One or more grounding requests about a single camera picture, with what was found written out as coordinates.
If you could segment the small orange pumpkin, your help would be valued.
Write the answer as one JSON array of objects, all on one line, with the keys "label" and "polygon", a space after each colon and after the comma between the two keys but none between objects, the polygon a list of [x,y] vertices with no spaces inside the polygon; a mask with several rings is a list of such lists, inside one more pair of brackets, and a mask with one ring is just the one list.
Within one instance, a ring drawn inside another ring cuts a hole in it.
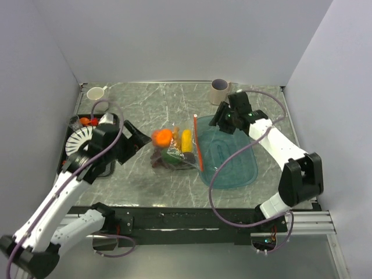
[{"label": "small orange pumpkin", "polygon": [[173,139],[173,133],[169,129],[155,130],[152,133],[152,143],[154,146],[168,148]]}]

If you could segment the purple grape bunch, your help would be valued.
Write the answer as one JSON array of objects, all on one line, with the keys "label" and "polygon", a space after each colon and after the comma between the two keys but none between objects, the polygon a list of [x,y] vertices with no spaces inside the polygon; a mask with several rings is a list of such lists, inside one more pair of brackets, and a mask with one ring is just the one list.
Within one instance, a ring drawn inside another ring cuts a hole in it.
[{"label": "purple grape bunch", "polygon": [[162,160],[162,157],[161,157],[161,151],[162,151],[163,148],[160,148],[160,149],[154,149],[153,150],[153,154],[151,155],[150,159],[151,159],[151,166],[153,169],[155,168],[158,168],[158,167],[164,167],[166,169],[170,169],[172,168],[174,165],[172,164],[167,164],[165,163],[163,160]]}]

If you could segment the yellow squash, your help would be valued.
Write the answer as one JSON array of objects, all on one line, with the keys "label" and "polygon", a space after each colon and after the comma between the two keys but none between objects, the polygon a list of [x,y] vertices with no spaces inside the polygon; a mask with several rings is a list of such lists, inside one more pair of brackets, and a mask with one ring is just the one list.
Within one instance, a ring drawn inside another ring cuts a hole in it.
[{"label": "yellow squash", "polygon": [[189,129],[184,130],[181,135],[181,151],[192,152],[192,132]]}]

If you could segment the green lime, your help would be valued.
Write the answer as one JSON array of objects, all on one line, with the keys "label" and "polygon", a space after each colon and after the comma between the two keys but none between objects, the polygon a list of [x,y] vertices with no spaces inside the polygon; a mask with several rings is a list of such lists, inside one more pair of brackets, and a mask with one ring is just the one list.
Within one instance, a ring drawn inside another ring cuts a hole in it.
[{"label": "green lime", "polygon": [[167,151],[168,151],[168,149],[162,149],[162,151],[161,151],[161,157],[162,157],[162,160],[165,163],[172,164],[172,165],[181,163],[180,158],[177,158],[175,156],[171,156]]}]

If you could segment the orange ginger root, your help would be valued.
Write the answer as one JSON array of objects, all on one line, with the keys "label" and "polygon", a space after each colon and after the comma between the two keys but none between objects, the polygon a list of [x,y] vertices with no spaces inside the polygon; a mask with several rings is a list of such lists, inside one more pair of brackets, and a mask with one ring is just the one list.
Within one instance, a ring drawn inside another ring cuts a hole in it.
[{"label": "orange ginger root", "polygon": [[172,145],[178,150],[181,149],[181,137],[180,137],[180,128],[175,126],[172,132]]}]

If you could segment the clear zip top bag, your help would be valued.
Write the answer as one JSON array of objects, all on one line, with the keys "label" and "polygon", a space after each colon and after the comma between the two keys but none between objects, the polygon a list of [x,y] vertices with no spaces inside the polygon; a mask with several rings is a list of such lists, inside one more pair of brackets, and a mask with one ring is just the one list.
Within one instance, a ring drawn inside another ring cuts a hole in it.
[{"label": "clear zip top bag", "polygon": [[198,115],[152,132],[151,166],[168,170],[197,169],[203,171],[198,143]]}]

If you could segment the dark purple plum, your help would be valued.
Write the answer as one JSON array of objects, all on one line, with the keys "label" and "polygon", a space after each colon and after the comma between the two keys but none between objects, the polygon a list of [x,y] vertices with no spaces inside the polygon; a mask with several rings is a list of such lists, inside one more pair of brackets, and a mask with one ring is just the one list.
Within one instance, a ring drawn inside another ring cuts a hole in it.
[{"label": "dark purple plum", "polygon": [[184,152],[183,155],[187,163],[190,163],[190,164],[196,163],[195,155],[192,152]]}]

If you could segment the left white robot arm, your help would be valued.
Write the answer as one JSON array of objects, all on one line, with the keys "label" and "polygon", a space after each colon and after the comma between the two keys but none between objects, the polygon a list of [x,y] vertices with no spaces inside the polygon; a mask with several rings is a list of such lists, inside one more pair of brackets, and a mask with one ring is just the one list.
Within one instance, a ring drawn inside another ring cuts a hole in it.
[{"label": "left white robot arm", "polygon": [[109,163],[124,164],[151,142],[128,120],[121,125],[104,123],[92,131],[92,137],[71,154],[38,209],[13,235],[1,237],[1,251],[8,258],[6,278],[16,265],[33,278],[46,278],[60,257],[90,234],[120,237],[121,220],[115,210],[100,202],[85,214],[59,229],[60,222],[86,189]]}]

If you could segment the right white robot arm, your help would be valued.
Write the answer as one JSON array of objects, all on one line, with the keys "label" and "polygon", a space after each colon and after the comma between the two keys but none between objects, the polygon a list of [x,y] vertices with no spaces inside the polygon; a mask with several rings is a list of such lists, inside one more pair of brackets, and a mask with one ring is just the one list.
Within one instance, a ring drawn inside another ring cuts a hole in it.
[{"label": "right white robot arm", "polygon": [[247,92],[239,90],[220,103],[209,123],[227,134],[243,131],[252,139],[224,161],[220,169],[255,144],[260,144],[281,169],[277,192],[256,207],[255,221],[247,225],[260,231],[268,231],[275,219],[324,192],[321,157],[317,153],[307,153],[277,129],[275,124],[281,120],[283,117],[271,120],[262,110],[253,110]]}]

